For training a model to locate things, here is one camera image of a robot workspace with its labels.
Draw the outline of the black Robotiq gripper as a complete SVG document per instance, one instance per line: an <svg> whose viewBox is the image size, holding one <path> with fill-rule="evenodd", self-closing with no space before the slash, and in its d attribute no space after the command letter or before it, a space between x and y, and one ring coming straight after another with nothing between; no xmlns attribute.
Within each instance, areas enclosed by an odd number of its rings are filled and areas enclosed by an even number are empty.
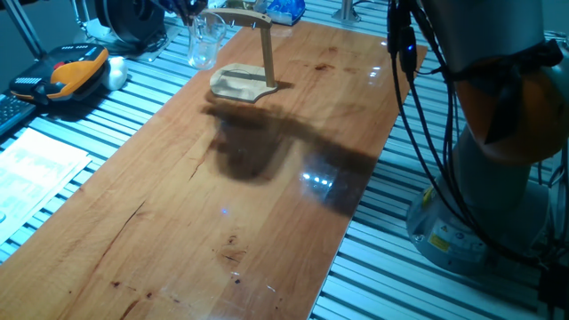
<svg viewBox="0 0 569 320"><path fill-rule="evenodd" d="M155 0L155 5L169 13L177 13L185 26L192 26L195 16L207 9L207 0Z"/></svg>

